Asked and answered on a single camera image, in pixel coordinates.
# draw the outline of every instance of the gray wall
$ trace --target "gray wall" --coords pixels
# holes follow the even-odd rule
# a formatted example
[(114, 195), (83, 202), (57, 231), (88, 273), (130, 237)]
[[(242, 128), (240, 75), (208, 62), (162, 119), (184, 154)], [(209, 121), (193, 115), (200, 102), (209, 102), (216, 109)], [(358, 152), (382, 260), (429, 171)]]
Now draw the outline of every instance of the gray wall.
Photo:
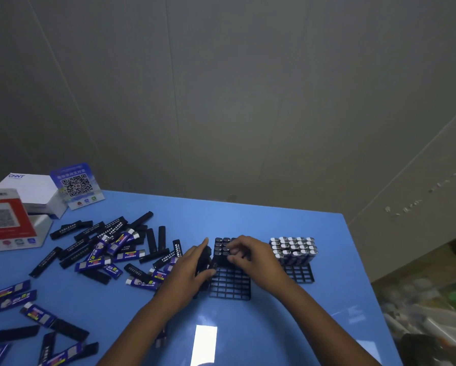
[(371, 279), (435, 245), (365, 213), (455, 115), (456, 0), (0, 0), (0, 179), (340, 212)]

